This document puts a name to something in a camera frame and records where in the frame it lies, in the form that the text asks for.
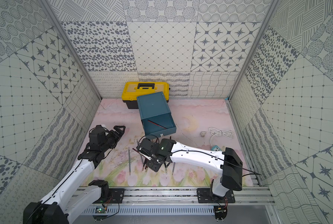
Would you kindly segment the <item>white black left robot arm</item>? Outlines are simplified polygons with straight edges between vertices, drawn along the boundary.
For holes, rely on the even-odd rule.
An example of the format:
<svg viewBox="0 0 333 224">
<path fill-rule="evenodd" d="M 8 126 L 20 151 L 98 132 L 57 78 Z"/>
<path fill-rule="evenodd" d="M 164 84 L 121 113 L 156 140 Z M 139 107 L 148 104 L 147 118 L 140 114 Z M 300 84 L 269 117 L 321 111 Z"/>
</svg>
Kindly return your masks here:
<svg viewBox="0 0 333 224">
<path fill-rule="evenodd" d="M 54 189 L 37 203 L 30 203 L 23 211 L 24 224 L 72 224 L 93 202 L 112 201 L 109 184 L 93 180 L 77 198 L 73 194 L 84 179 L 103 159 L 106 151 L 114 149 L 125 133 L 125 126 L 108 130 L 97 125 L 89 131 L 89 142 L 78 156 L 77 162 Z"/>
</svg>

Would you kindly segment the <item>teal drawer cabinet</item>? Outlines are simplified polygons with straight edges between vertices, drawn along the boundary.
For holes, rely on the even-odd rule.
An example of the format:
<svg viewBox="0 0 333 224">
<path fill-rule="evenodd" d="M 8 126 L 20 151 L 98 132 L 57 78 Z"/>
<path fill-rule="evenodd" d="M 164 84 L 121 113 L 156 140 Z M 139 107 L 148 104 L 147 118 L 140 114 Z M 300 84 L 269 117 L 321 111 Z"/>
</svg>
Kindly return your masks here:
<svg viewBox="0 0 333 224">
<path fill-rule="evenodd" d="M 137 103 L 142 121 L 171 113 L 163 92 L 138 96 Z"/>
</svg>

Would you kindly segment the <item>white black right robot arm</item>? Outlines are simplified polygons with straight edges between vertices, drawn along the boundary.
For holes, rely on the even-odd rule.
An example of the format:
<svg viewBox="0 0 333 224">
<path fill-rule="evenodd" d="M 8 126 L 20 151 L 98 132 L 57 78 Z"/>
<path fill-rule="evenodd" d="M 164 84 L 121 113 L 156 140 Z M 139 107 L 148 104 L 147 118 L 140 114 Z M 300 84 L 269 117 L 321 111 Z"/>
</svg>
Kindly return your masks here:
<svg viewBox="0 0 333 224">
<path fill-rule="evenodd" d="M 186 163 L 212 170 L 219 175 L 211 184 L 214 196 L 224 197 L 230 190 L 241 191 L 243 188 L 243 162 L 231 148 L 209 151 L 171 139 L 162 139 L 158 143 L 145 138 L 134 151 L 145 158 L 145 165 L 154 172 L 169 163 Z"/>
</svg>

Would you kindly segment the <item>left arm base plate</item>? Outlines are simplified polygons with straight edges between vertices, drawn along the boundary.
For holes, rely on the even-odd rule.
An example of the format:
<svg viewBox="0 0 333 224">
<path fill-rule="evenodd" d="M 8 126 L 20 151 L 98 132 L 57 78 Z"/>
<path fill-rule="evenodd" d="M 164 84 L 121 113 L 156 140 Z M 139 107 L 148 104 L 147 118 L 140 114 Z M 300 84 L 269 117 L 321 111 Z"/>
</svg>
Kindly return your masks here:
<svg viewBox="0 0 333 224">
<path fill-rule="evenodd" d="M 122 204 L 124 199 L 125 189 L 124 188 L 111 188 L 107 196 L 106 203 Z"/>
</svg>

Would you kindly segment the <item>red black pencil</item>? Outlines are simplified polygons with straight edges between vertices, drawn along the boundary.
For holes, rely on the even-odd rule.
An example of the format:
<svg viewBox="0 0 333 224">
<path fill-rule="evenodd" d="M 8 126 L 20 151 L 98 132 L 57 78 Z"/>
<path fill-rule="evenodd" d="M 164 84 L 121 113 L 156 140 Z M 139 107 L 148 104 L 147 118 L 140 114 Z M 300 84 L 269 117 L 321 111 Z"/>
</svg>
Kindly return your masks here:
<svg viewBox="0 0 333 224">
<path fill-rule="evenodd" d="M 164 127 L 164 126 L 162 126 L 162 125 L 160 125 L 158 123 L 155 123 L 155 122 L 153 122 L 151 120 L 147 120 L 147 121 L 150 122 L 150 123 L 152 123 L 152 124 L 154 124 L 154 125 L 156 125 L 156 126 L 158 126 L 158 127 L 160 127 L 160 128 L 162 128 L 162 129 L 167 129 L 166 127 Z"/>
</svg>

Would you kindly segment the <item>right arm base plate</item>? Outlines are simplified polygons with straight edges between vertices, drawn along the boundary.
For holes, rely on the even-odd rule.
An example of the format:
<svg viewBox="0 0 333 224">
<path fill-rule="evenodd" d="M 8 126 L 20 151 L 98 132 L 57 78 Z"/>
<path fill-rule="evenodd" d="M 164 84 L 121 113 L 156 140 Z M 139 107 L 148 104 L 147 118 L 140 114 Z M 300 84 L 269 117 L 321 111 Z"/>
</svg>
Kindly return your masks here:
<svg viewBox="0 0 333 224">
<path fill-rule="evenodd" d="M 211 188 L 198 188 L 196 194 L 198 203 L 235 203 L 234 192 L 232 190 L 228 190 L 224 197 L 214 195 L 211 192 Z"/>
</svg>

